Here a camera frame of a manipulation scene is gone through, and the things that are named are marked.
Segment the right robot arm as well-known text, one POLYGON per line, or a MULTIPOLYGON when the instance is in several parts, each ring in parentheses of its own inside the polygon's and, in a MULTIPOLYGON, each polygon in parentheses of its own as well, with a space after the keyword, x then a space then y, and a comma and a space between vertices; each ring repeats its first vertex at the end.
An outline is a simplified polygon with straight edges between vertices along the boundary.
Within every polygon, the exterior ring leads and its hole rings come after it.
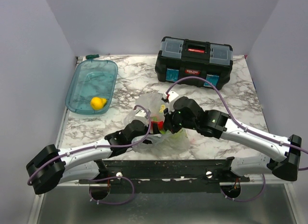
POLYGON ((272 173, 279 179, 297 180, 301 156, 301 137, 277 136, 232 120, 218 110, 203 110, 188 97, 167 96, 164 129, 177 133, 182 128, 195 130, 204 137, 233 141, 259 152, 255 157, 232 158, 221 170, 228 182, 245 174, 272 173))

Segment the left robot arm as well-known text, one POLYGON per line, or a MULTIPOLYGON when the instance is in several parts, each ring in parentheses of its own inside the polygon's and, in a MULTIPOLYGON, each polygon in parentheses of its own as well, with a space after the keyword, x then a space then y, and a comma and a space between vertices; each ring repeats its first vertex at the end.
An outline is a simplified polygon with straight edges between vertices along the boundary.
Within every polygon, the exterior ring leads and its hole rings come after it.
POLYGON ((91 144, 67 149, 47 145, 26 165, 27 184, 40 195, 70 181, 94 180, 102 183, 107 176, 102 160, 124 154, 139 143, 153 143, 151 138, 158 137, 162 128, 161 121, 145 125, 133 120, 123 130, 91 144))

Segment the translucent plastic bag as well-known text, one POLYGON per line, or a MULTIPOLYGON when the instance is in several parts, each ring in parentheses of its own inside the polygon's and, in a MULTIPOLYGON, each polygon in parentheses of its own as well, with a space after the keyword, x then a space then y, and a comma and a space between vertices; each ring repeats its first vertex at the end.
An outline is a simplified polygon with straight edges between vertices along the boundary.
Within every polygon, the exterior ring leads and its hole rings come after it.
POLYGON ((141 95, 135 102, 146 108, 151 118, 150 134, 143 143, 133 146, 135 152, 168 157, 189 149, 190 141, 185 129, 172 134, 164 128, 164 110, 168 108, 168 104, 163 102, 162 97, 161 93, 151 92, 141 95))

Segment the yellow fake lemon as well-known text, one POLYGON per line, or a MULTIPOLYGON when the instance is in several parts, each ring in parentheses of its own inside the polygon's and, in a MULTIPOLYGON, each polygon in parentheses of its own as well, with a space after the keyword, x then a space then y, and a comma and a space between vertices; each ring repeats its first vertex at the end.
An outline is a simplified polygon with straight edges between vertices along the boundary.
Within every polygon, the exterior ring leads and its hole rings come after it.
POLYGON ((101 110, 107 104, 108 100, 101 97, 93 97, 90 101, 90 106, 93 110, 101 110))

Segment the red fake apple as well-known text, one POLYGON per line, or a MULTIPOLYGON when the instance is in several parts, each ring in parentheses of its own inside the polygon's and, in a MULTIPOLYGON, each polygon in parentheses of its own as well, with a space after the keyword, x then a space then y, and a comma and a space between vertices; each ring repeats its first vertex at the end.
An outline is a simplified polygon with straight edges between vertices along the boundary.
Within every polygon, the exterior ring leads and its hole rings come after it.
POLYGON ((158 130, 163 130, 163 125, 164 125, 164 122, 163 121, 152 121, 152 129, 154 129, 154 127, 157 127, 158 130))

